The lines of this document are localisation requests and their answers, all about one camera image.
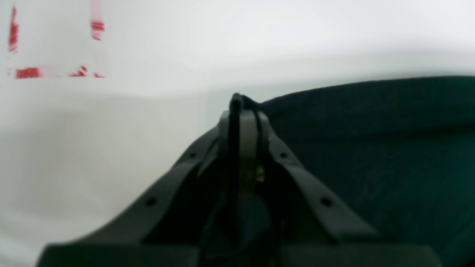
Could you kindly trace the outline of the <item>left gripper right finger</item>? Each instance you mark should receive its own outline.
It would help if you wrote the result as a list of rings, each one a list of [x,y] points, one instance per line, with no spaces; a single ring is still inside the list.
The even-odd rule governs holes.
[[[262,112],[239,112],[239,196],[256,193],[259,183],[288,181],[311,216],[309,244],[280,245],[272,261],[278,267],[439,267],[425,245],[391,244],[351,210],[319,179],[304,169]]]

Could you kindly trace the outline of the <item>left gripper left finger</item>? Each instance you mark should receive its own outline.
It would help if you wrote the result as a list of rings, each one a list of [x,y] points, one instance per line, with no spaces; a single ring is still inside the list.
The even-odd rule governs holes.
[[[219,124],[188,147],[176,164],[129,208],[97,231],[77,241],[47,246],[39,267],[197,267],[200,250],[189,245],[144,245],[143,240],[165,218],[191,174],[217,156],[225,141],[229,112]]]

